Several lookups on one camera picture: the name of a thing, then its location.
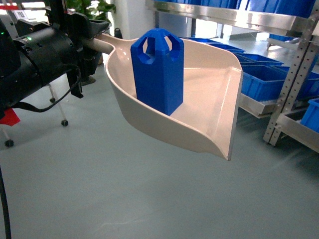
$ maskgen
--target caster wheel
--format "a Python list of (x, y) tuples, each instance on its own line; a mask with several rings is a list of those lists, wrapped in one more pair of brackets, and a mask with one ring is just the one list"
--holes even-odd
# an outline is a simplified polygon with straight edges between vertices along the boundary
[(69, 121), (67, 121), (66, 119), (65, 119), (65, 120), (62, 120), (62, 121), (61, 121), (61, 124), (62, 124), (63, 126), (68, 126), (68, 125), (69, 125)]
[(12, 139), (7, 140), (6, 142), (4, 142), (5, 146), (10, 148), (12, 146), (14, 146), (14, 141)]

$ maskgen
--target shelf rack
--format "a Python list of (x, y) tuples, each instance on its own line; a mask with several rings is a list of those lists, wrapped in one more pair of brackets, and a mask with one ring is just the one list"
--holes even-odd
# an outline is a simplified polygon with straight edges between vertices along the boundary
[(242, 94), (239, 106), (258, 118), (271, 116), (263, 137), (265, 142), (275, 146), (282, 135), (286, 134), (319, 153), (319, 133), (299, 123), (304, 110), (299, 114), (293, 113), (298, 92), (312, 70), (312, 64), (319, 53), (319, 0), (316, 0), (309, 18), (155, 0), (146, 0), (146, 6), (154, 11), (281, 36), (300, 37), (299, 46), (278, 100), (257, 102)]

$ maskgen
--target red tag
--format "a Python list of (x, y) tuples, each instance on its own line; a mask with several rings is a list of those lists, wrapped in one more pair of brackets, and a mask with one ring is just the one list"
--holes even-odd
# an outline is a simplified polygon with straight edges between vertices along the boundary
[(9, 126), (14, 126), (20, 122), (19, 117), (15, 114), (12, 108), (4, 111), (5, 117), (0, 119), (0, 124), (6, 124)]
[(14, 5), (0, 5), (0, 9), (1, 10), (18, 10), (18, 6), (14, 6)]

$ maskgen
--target metal shelf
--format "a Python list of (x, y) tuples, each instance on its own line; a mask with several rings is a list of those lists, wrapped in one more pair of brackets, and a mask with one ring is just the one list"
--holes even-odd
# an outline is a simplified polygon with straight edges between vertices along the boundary
[(243, 93), (239, 98), (239, 107), (259, 119), (269, 117), (274, 111), (275, 106), (276, 101), (259, 102)]
[(209, 20), (282, 36), (300, 37), (308, 23), (307, 18), (298, 16), (242, 11), (165, 1), (146, 0), (146, 6), (154, 11)]
[(319, 153), (319, 133), (300, 124), (290, 115), (280, 114), (276, 129)]

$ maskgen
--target chair leg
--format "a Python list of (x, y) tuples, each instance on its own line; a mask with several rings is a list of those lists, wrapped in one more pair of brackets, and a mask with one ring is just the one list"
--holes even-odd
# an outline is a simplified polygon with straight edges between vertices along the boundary
[(4, 142), (5, 146), (8, 148), (14, 146), (14, 141), (9, 137), (6, 130), (2, 126), (0, 126), (0, 128), (1, 128), (3, 134), (5, 135), (5, 138), (6, 138), (6, 142)]
[[(53, 103), (53, 102), (55, 102), (55, 100), (56, 100), (58, 97), (57, 97), (57, 95), (56, 95), (56, 93), (55, 93), (53, 87), (52, 87), (50, 84), (48, 84), (48, 86), (49, 86), (49, 89), (50, 89), (50, 92), (51, 92), (51, 96), (52, 96), (52, 98), (50, 99), (50, 101)], [(68, 125), (69, 125), (69, 122), (68, 122), (68, 120), (66, 119), (66, 116), (65, 116), (65, 113), (64, 113), (64, 111), (63, 111), (62, 105), (61, 105), (60, 103), (58, 103), (58, 106), (59, 106), (60, 112), (61, 112), (62, 117), (63, 117), (63, 120), (61, 121), (61, 124), (62, 124), (63, 126), (68, 126)]]

